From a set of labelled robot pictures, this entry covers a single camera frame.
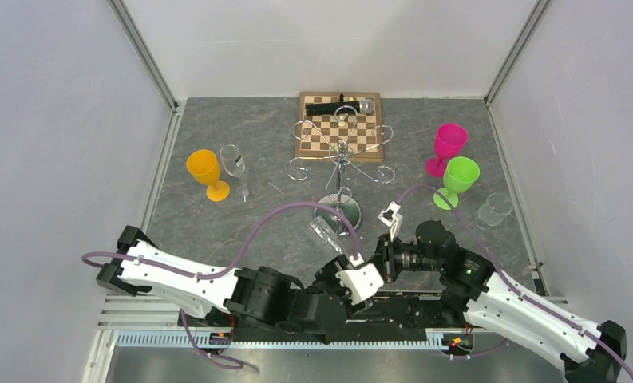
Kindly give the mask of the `clear ribbed wine glass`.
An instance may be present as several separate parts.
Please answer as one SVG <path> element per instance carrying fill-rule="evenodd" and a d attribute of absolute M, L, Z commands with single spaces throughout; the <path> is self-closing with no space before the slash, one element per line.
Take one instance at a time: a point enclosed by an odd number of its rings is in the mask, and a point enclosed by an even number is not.
<path fill-rule="evenodd" d="M 334 231 L 330 224 L 320 215 L 315 216 L 305 225 L 303 234 L 320 251 L 330 257 L 350 255 L 350 252 L 343 245 L 338 233 Z"/>

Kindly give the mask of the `green plastic wine glass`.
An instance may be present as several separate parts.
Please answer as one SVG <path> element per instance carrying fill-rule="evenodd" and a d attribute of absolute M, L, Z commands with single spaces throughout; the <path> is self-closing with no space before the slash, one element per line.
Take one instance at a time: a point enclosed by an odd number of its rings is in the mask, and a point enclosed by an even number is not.
<path fill-rule="evenodd" d="M 459 195 L 469 190 L 481 175 L 480 166 L 471 158 L 457 156 L 448 163 L 443 175 L 444 187 L 433 194 L 433 201 L 442 210 L 459 203 Z"/>

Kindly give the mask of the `chrome wine glass rack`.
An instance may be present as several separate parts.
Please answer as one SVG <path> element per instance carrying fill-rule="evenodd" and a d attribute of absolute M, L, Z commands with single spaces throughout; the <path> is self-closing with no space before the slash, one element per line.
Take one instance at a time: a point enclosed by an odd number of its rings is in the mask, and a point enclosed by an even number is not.
<path fill-rule="evenodd" d="M 391 137 L 385 140 L 386 145 L 394 138 L 394 128 L 387 124 L 383 124 L 382 126 L 391 131 Z M 396 178 L 396 173 L 392 168 L 382 164 L 382 162 L 353 161 L 353 156 L 347 152 L 347 149 L 348 146 L 346 142 L 341 140 L 338 143 L 336 156 L 328 160 L 310 160 L 294 155 L 287 163 L 286 172 L 289 178 L 301 182 L 307 180 L 309 169 L 300 166 L 300 162 L 331 162 L 333 164 L 333 170 L 326 182 L 326 195 L 320 198 L 318 203 L 323 207 L 329 207 L 340 212 L 350 221 L 350 224 L 354 226 L 354 228 L 358 229 L 361 226 L 363 218 L 362 208 L 360 203 L 354 199 L 353 192 L 345 185 L 346 173 L 349 170 L 353 170 L 376 184 L 389 184 L 393 182 Z"/>

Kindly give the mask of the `pink plastic wine glass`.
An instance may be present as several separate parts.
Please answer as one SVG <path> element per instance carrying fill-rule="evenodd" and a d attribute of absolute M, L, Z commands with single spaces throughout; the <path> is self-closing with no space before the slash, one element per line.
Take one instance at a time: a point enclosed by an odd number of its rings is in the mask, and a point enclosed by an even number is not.
<path fill-rule="evenodd" d="M 433 143 L 435 157 L 425 162 L 425 171 L 432 177 L 442 177 L 448 161 L 460 153 L 468 139 L 469 134 L 459 124 L 440 126 Z"/>

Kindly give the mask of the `orange plastic wine glass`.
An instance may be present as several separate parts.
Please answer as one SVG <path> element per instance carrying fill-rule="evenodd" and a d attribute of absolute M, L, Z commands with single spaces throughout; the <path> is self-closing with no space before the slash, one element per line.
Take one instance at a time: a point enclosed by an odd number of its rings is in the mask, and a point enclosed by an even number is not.
<path fill-rule="evenodd" d="M 187 158 L 186 168 L 194 180 L 207 187 L 206 196 L 212 202 L 223 201 L 229 196 L 230 187 L 220 179 L 220 164 L 213 151 L 200 149 L 193 152 Z"/>

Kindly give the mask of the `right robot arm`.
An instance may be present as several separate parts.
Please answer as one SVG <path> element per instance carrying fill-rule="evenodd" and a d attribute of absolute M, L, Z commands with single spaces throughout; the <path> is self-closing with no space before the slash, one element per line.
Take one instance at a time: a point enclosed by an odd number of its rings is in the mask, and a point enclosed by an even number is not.
<path fill-rule="evenodd" d="M 378 237 L 372 263 L 387 283 L 403 271 L 437 272 L 444 290 L 429 305 L 412 309 L 431 326 L 471 325 L 531 350 L 568 382 L 615 382 L 627 356 L 626 330 L 567 312 L 515 282 L 483 255 L 457 244 L 441 222 L 429 220 L 404 243 Z"/>

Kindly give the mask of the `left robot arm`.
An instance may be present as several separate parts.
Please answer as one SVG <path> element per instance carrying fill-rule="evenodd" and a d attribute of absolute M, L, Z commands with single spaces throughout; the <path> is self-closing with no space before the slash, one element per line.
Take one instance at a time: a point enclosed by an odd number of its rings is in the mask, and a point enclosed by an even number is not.
<path fill-rule="evenodd" d="M 125 227 L 114 252 L 92 252 L 99 286 L 119 294 L 160 297 L 183 310 L 181 321 L 281 331 L 330 343 L 351 316 L 345 288 L 330 276 L 314 286 L 270 267 L 222 267 L 194 262 L 158 248 L 139 228 Z"/>

